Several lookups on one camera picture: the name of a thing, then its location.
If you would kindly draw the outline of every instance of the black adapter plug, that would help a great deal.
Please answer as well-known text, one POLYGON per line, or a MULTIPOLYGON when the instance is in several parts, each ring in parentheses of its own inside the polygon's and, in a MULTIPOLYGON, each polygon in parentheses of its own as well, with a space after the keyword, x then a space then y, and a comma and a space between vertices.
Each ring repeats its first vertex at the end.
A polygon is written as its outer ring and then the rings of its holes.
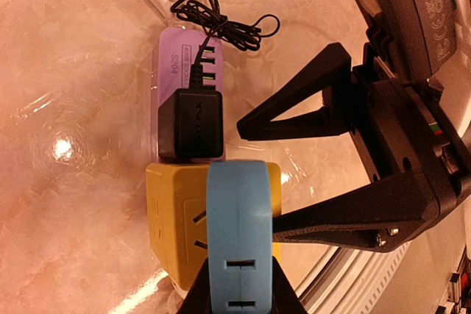
POLYGON ((224 153, 222 95, 215 90, 180 88, 158 112, 161 158, 216 158, 224 153))

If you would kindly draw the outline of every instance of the light blue clip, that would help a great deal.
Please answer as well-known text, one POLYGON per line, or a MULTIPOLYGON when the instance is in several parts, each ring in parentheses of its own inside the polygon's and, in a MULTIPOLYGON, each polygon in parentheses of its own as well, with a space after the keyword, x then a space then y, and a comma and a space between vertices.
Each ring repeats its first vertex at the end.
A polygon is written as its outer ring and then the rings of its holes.
POLYGON ((269 314, 272 196, 266 163, 212 163, 206 202, 213 313, 269 314))

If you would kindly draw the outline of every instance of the power adapter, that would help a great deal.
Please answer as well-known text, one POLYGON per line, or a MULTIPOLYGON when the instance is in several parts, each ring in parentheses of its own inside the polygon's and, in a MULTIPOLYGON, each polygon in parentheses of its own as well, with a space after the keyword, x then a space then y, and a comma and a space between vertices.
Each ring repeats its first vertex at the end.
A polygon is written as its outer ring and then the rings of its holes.
POLYGON ((160 36, 157 82, 160 158, 213 159, 224 154, 222 45, 219 39, 211 38, 200 64, 194 65, 205 38, 203 32, 180 28, 168 28, 160 36))
POLYGON ((216 158, 224 153, 222 95, 179 88, 159 108, 161 158, 216 158))

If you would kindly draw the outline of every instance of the power strip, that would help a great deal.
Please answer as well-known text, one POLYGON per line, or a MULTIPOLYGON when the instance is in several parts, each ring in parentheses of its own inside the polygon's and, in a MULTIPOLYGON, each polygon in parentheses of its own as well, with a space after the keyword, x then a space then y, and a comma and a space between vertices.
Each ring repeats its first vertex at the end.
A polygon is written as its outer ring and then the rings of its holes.
MULTIPOLYGON (((181 28, 168 28, 160 35, 158 53, 158 106, 178 88, 188 88, 190 68, 206 34, 181 28)), ((220 39, 211 38, 203 57, 204 85, 215 85, 222 93, 223 61, 220 39)))
MULTIPOLYGON (((200 31, 170 27, 160 35, 160 43, 152 56, 151 86, 151 144, 152 162, 159 162, 157 117, 158 108, 179 88, 188 88, 191 64, 194 63, 200 45, 206 34, 200 31)), ((204 85, 215 86, 223 94, 224 61, 222 43, 211 38, 202 57, 204 85)))

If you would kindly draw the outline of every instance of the yellow plug housing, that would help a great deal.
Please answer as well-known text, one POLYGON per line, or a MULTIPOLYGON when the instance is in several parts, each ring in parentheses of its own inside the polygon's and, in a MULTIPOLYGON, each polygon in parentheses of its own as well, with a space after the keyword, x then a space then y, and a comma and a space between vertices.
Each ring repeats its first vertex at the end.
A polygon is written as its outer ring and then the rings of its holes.
MULTIPOLYGON (((267 163, 273 216, 281 215, 281 170, 267 163)), ((161 165, 146 170, 150 244, 163 268, 189 290, 208 257, 206 181, 209 165, 161 165)), ((273 244, 281 261, 281 244, 273 244)))

